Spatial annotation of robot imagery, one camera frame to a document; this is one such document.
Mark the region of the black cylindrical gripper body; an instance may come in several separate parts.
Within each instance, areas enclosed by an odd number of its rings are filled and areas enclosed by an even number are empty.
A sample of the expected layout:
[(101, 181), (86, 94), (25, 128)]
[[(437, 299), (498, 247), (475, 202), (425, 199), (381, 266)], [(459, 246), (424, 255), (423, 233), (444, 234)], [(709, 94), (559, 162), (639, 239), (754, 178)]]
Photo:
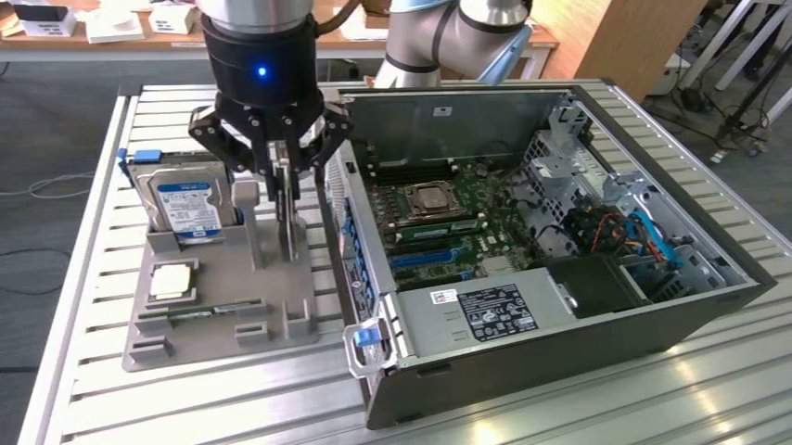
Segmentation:
[(324, 109), (316, 78), (316, 20), (307, 17), (290, 30), (250, 34), (204, 18), (221, 118), (249, 138), (258, 131), (284, 140), (284, 120), (305, 133)]

